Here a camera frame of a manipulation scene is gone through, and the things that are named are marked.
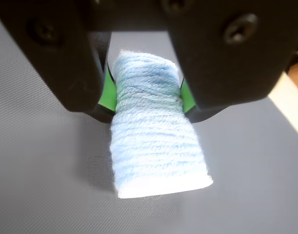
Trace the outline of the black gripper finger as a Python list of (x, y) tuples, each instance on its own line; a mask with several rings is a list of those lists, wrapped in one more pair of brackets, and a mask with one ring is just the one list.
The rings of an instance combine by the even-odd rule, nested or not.
[(166, 0), (192, 122), (266, 97), (298, 46), (298, 0)]
[(86, 28), (94, 0), (0, 0), (0, 21), (59, 102), (110, 123), (100, 104), (111, 34)]

